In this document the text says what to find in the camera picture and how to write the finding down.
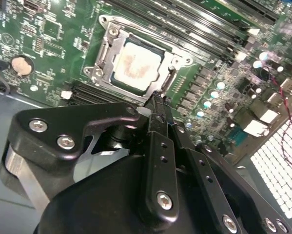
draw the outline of gray surface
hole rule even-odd
[[[0,161],[12,116],[32,108],[8,97],[0,101]],[[30,201],[4,187],[0,181],[0,234],[31,234],[38,222],[39,216]]]

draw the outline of capacitor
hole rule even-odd
[[[260,68],[260,67],[262,67],[262,62],[260,60],[256,60],[256,61],[253,62],[252,66],[255,69],[256,68]]]
[[[209,141],[213,141],[214,140],[214,136],[213,135],[208,135],[207,138],[208,138]]]
[[[190,119],[185,120],[185,127],[186,128],[191,128],[193,126],[193,124],[191,123]]]
[[[273,69],[275,69],[277,72],[282,72],[284,70],[284,67],[280,65],[279,63],[269,60],[267,62],[268,65],[270,65]]]
[[[202,104],[205,109],[209,109],[212,106],[212,103],[207,99],[203,99]]]
[[[203,110],[198,109],[197,112],[196,112],[196,116],[197,116],[198,118],[203,117],[203,116],[204,116],[204,112],[203,112]]]
[[[235,126],[235,123],[234,123],[234,121],[233,121],[231,118],[227,117],[227,118],[226,118],[226,121],[227,121],[228,126],[229,126],[230,128],[233,128],[233,127]]]
[[[225,88],[225,83],[221,80],[215,81],[216,88],[219,90],[223,90]]]
[[[262,92],[262,89],[257,85],[257,84],[254,84],[252,86],[252,89],[254,90],[255,93],[257,94],[260,94]]]
[[[229,103],[225,104],[225,108],[229,113],[234,112],[234,107],[232,105],[230,105]]]
[[[202,137],[200,135],[195,136],[195,145],[202,143]]]
[[[215,89],[211,89],[209,91],[209,94],[210,94],[211,98],[218,98],[219,97],[218,91]]]
[[[268,81],[271,77],[271,74],[269,73],[269,71],[267,71],[264,68],[258,68],[257,70],[257,77],[260,78],[263,81]]]
[[[258,56],[259,60],[266,61],[268,59],[268,52],[259,51],[259,52],[257,52],[257,56]]]
[[[253,89],[249,89],[248,95],[250,98],[255,99],[257,97],[256,93],[254,92]]]

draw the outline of cpu socket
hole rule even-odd
[[[129,32],[125,25],[136,25],[122,17],[103,15],[99,22],[106,32],[96,62],[83,69],[95,85],[144,102],[154,90],[167,91],[177,71],[193,62],[190,56],[159,46],[162,42],[149,35]]]

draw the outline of black cable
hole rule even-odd
[[[0,77],[0,82],[5,86],[6,90],[5,92],[3,93],[3,95],[0,95],[0,100],[3,99],[6,95],[9,94],[10,92],[10,86],[9,84],[2,78]]]

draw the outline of motherboard chip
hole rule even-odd
[[[130,87],[146,91],[158,77],[161,56],[144,47],[129,42],[117,59],[114,78]]]
[[[208,85],[211,83],[208,79],[205,79],[201,76],[197,76],[195,78],[195,81],[196,81],[196,83],[201,84],[201,85]]]
[[[190,87],[190,90],[194,91],[195,93],[198,93],[198,92],[204,92],[205,89],[195,84],[192,84]]]

